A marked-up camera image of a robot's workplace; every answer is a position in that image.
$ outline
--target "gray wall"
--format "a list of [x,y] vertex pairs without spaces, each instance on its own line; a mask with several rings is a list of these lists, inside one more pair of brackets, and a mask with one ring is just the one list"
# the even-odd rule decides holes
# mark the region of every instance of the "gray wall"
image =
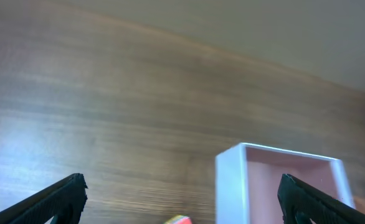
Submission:
[[53,0],[365,91],[365,0]]

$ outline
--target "open white box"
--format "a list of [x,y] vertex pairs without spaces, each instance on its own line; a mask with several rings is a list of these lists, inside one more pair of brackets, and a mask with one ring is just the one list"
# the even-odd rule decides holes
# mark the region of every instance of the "open white box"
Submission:
[[277,190],[286,173],[354,208],[341,160],[240,143],[216,157],[216,223],[283,224]]

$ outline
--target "dark object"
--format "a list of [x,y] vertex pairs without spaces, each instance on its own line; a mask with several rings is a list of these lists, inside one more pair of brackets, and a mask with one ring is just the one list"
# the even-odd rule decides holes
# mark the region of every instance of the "dark object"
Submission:
[[87,196],[83,174],[72,174],[0,212],[0,224],[76,224]]
[[365,224],[365,215],[290,174],[283,174],[278,199],[284,224]]

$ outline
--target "brown wood grain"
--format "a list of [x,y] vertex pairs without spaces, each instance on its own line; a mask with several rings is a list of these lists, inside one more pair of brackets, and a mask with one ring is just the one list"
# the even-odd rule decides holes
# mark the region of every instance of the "brown wood grain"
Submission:
[[0,211],[85,174],[81,223],[214,223],[214,156],[340,158],[365,195],[365,93],[76,7],[0,0]]

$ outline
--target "red and yellow object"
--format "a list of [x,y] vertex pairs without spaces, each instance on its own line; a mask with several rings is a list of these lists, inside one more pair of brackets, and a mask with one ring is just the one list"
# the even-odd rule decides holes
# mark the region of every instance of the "red and yellow object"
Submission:
[[184,215],[177,215],[166,221],[164,224],[192,224],[191,219]]

